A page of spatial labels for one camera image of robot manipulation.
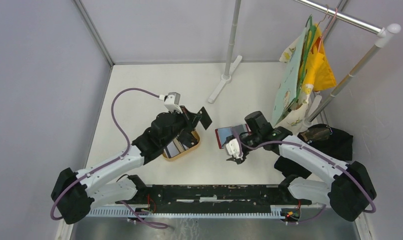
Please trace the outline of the wooden tray with cards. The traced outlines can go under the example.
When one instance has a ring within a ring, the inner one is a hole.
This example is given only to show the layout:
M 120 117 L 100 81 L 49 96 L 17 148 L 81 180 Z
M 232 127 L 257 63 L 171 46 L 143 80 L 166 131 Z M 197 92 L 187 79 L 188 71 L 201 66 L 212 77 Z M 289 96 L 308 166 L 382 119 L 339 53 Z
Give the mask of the wooden tray with cards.
M 173 162 L 197 149 L 200 145 L 201 138 L 195 130 L 191 132 L 191 135 L 192 141 L 190 142 L 190 147 L 175 138 L 163 149 L 162 157 L 166 161 Z

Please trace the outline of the red card holder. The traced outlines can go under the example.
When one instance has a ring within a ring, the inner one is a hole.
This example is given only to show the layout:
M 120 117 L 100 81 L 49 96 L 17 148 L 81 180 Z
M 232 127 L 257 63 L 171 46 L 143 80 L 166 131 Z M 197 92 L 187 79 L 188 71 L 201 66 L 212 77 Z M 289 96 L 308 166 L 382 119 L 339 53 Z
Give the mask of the red card holder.
M 227 137 L 233 135 L 233 130 L 235 130 L 236 133 L 239 135 L 248 135 L 250 133 L 250 129 L 247 124 L 240 124 L 240 125 L 221 127 L 221 128 L 215 129 L 215 135 L 216 135 L 219 149 L 223 149 L 225 142 L 227 140 Z

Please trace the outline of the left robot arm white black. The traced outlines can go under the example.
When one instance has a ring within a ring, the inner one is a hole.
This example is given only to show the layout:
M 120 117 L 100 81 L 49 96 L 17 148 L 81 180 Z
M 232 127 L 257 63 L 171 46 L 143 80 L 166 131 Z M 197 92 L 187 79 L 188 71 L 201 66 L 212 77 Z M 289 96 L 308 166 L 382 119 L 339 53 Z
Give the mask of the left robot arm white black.
M 208 112 L 202 107 L 190 112 L 185 106 L 180 111 L 161 112 L 140 136 L 126 138 L 126 148 L 103 162 L 84 169 L 62 170 L 51 192 L 53 206 L 50 217 L 72 225 L 85 218 L 91 210 L 111 202 L 131 200 L 142 203 L 147 197 L 144 187 L 132 179 L 114 182 L 121 174 L 147 165 L 158 158 L 174 139 L 183 141 L 189 148 L 189 137 L 198 124 L 208 129 L 212 123 Z

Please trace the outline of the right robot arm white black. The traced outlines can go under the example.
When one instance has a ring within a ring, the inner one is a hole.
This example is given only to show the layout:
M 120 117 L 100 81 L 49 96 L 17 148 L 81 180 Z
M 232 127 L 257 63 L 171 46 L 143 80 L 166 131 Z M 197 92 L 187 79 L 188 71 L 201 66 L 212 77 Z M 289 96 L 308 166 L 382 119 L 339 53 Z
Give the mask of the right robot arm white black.
M 330 206 L 346 221 L 353 222 L 361 213 L 377 211 L 377 192 L 366 167 L 358 161 L 348 163 L 308 145 L 290 130 L 272 125 L 261 111 L 245 117 L 249 133 L 241 136 L 234 129 L 224 142 L 229 160 L 242 164 L 251 151 L 263 148 L 289 160 L 282 168 L 287 176 L 278 185 L 278 198 L 284 204 L 295 200 Z

